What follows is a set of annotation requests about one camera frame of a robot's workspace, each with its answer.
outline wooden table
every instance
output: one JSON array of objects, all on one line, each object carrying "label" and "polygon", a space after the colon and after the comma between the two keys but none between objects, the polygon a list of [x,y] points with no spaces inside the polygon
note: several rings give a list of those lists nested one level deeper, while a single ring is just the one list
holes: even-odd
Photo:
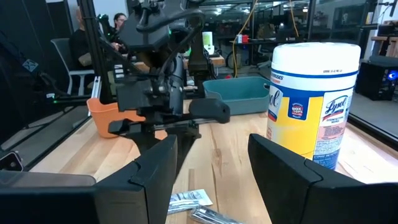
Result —
[{"label": "wooden table", "polygon": [[[228,124],[201,124],[201,139],[189,152],[173,192],[205,189],[212,209],[243,223],[271,223],[248,157],[250,133],[266,135],[267,115],[233,116]],[[166,133],[158,131],[158,138]],[[32,172],[88,174],[97,181],[139,156],[128,139],[100,138],[89,120]],[[337,171],[365,183],[398,182],[398,152],[348,124]],[[194,223],[187,212],[170,215],[169,224]]]},{"label": "wooden table", "polygon": [[[223,56],[219,56],[219,57],[213,57],[210,58],[213,61],[213,65],[214,67],[223,67],[225,66],[225,60],[223,58]],[[188,69],[188,59],[184,59],[184,68]],[[144,62],[136,62],[134,64],[137,68],[141,69],[144,72],[148,72],[149,71],[149,67],[144,64]]]}]

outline orange plastic cup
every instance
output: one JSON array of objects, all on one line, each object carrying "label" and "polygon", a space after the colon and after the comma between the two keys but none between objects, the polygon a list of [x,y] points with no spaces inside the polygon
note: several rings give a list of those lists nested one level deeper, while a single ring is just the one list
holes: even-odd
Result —
[{"label": "orange plastic cup", "polygon": [[130,119],[131,121],[145,121],[145,118],[138,116],[136,111],[119,112],[117,103],[104,105],[97,98],[87,100],[87,107],[94,119],[98,134],[102,138],[115,138],[117,135],[108,133],[109,124],[112,121]]}]

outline floor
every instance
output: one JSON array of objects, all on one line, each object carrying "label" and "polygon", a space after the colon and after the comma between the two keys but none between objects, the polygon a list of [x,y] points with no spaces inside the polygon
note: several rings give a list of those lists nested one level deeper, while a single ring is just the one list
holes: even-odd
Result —
[{"label": "floor", "polygon": [[372,101],[354,93],[349,112],[398,139],[396,101]]}]

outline teal plastic tray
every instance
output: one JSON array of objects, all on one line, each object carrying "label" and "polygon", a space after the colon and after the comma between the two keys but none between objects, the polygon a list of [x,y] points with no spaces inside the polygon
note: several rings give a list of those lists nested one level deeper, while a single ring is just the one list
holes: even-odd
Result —
[{"label": "teal plastic tray", "polygon": [[268,110],[270,81],[261,77],[210,80],[203,83],[206,98],[226,103],[231,115],[262,113]]}]

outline foil packet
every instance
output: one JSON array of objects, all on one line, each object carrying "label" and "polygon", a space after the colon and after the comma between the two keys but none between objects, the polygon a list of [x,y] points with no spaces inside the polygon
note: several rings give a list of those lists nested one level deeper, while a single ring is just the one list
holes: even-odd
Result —
[{"label": "foil packet", "polygon": [[187,210],[191,210],[193,208],[199,207],[199,200],[179,200],[179,201],[174,201],[170,202],[169,204],[169,210],[167,211],[167,214],[174,214],[178,212],[183,212]]},{"label": "foil packet", "polygon": [[195,208],[191,213],[191,218],[203,224],[243,224],[205,206]]},{"label": "foil packet", "polygon": [[170,215],[177,212],[191,210],[193,208],[199,207],[200,205],[212,204],[213,202],[211,202],[209,196],[206,194],[206,191],[203,189],[173,194],[170,198],[167,214]]},{"label": "foil packet", "polygon": [[200,205],[206,206],[213,204],[209,196],[207,196],[206,191],[203,189],[173,194],[170,198],[170,203],[179,200],[198,200]]}]

